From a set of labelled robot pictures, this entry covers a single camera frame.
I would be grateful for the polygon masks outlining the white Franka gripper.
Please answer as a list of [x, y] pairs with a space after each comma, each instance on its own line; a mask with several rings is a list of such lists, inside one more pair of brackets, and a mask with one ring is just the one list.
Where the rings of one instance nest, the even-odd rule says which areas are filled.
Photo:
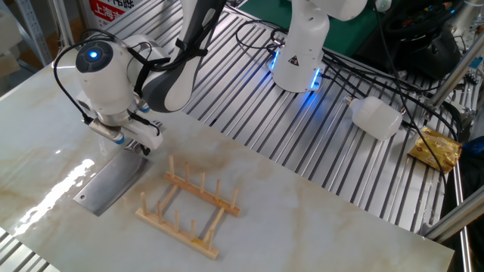
[[89, 128], [101, 136], [116, 144], [123, 144], [126, 138], [131, 138], [140, 143], [140, 149], [145, 156], [150, 154], [150, 149], [157, 149], [163, 136], [159, 128], [155, 128], [155, 121], [141, 116], [142, 110], [148, 110], [147, 104], [141, 104], [138, 95], [134, 95], [133, 101], [124, 112], [114, 115], [101, 114], [95, 110], [94, 105], [82, 91], [77, 97], [77, 102], [93, 116]]

